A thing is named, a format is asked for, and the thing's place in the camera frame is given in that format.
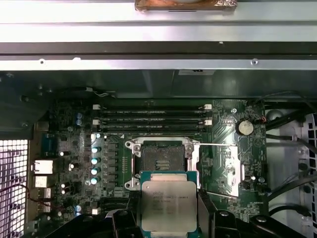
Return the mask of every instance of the green circuit board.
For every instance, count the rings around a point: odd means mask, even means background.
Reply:
[[[173,138],[188,138],[200,145],[198,184],[211,193],[219,209],[227,209],[248,221],[250,216],[266,213],[262,201],[267,186],[265,126],[262,104],[246,100],[207,99],[109,99],[98,101],[56,101],[50,110],[50,131],[44,136],[42,154],[54,157],[56,187],[52,197],[63,204],[61,223],[81,212],[91,213],[96,207],[102,212],[124,207],[130,190],[126,183],[143,169],[187,170],[184,145]],[[241,120],[253,122],[250,135],[239,135]],[[147,139],[141,156],[132,154],[126,142]],[[59,156],[60,152],[69,152]],[[92,158],[98,158],[93,165]],[[98,167],[99,173],[91,174]],[[76,190],[61,194],[62,183],[75,183]]]

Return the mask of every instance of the cable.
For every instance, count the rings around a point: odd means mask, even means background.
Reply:
[[[268,122],[265,125],[266,130],[272,130],[275,128],[279,128],[287,123],[290,123],[291,121],[294,121],[296,119],[300,119],[301,117],[304,117],[310,113],[312,113],[312,109],[310,108],[306,108],[306,109],[300,109],[300,110],[296,110],[294,112],[291,112],[287,115],[284,115],[280,118],[276,118],[270,122]]]
[[[274,140],[286,140],[286,141],[294,141],[294,142],[299,142],[303,145],[305,145],[309,150],[317,154],[317,148],[310,143],[307,143],[301,138],[293,137],[293,136],[281,136],[281,135],[271,135],[271,134],[266,134],[266,137],[269,139],[274,139]]]
[[[20,183],[19,183],[19,184],[14,184],[14,185],[9,186],[9,187],[5,187],[5,188],[3,188],[3,189],[0,190],[0,193],[2,193],[2,192],[4,192],[4,191],[7,191],[7,190],[9,190],[9,189],[11,189],[11,188],[17,187],[17,186],[21,186],[21,187],[23,187],[23,188],[26,189],[26,197],[27,197],[27,199],[31,200],[32,202],[40,203],[40,204],[42,204],[42,205],[44,205],[44,206],[50,207],[50,205],[48,205],[48,204],[46,204],[46,203],[44,203],[44,202],[42,202],[42,201],[36,200],[36,199],[34,199],[34,198],[31,198],[31,197],[30,197],[30,189],[29,189],[27,186],[25,186],[25,185],[23,185],[23,184],[20,184]]]
[[[288,192],[294,188],[297,188],[299,186],[302,186],[306,183],[309,183],[309,182],[313,182],[313,181],[316,181],[317,180],[317,175],[309,175],[305,178],[301,178],[301,179],[298,179],[296,181],[293,181],[293,182],[289,182],[288,184],[284,185],[281,189],[277,190],[277,191],[274,191],[272,193],[270,193],[268,196],[267,196],[267,201],[271,201],[273,200],[274,198],[278,197],[279,195],[285,193],[285,192]]]
[[[256,103],[258,103],[259,101],[265,99],[265,98],[268,98],[268,97],[272,97],[272,96],[277,96],[277,95],[282,95],[282,94],[295,94],[295,95],[298,95],[304,103],[306,103],[315,113],[317,113],[317,108],[310,103],[310,101],[307,100],[307,98],[302,95],[300,92],[297,92],[297,91],[281,91],[281,92],[275,92],[275,93],[271,93],[271,94],[266,94],[266,95],[263,95],[262,97],[256,99],[254,102],[253,102],[253,105],[255,105]]]
[[[307,207],[297,205],[297,204],[292,204],[292,205],[284,205],[284,206],[279,206],[275,207],[274,209],[270,210],[268,214],[272,216],[273,214],[284,211],[284,210],[293,210],[296,211],[298,214],[303,215],[304,217],[311,217],[311,213]]]

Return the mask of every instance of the motherboard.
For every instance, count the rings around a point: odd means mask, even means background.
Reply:
[[[38,212],[54,213],[60,225],[82,213],[124,208],[129,192],[140,190],[142,171],[195,171],[197,189],[217,208],[244,221],[267,212],[261,103],[66,100],[56,101],[48,118],[35,181],[49,206],[39,204]]]

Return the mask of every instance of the red wire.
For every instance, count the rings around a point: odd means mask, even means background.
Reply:
[[[3,189],[0,190],[0,193],[2,193],[2,192],[4,192],[4,191],[7,191],[7,190],[9,190],[9,189],[11,189],[11,188],[13,188],[13,187],[17,187],[17,186],[21,186],[21,187],[23,187],[23,188],[26,189],[26,197],[27,197],[27,199],[30,199],[32,202],[37,202],[37,203],[40,203],[40,204],[42,204],[42,205],[44,205],[44,206],[50,207],[50,205],[48,205],[48,204],[46,204],[46,203],[44,203],[44,202],[42,202],[42,201],[36,200],[36,199],[34,199],[34,198],[31,198],[31,197],[30,197],[30,189],[29,189],[27,186],[25,186],[25,185],[23,185],[23,184],[20,184],[20,183],[19,183],[19,184],[14,184],[14,185],[9,186],[9,187],[5,187],[5,188],[3,188]]]

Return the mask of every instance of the ventilation grille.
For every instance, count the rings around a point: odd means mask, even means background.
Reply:
[[[27,140],[0,140],[0,238],[23,235],[26,190],[13,185],[26,185],[27,155]]]

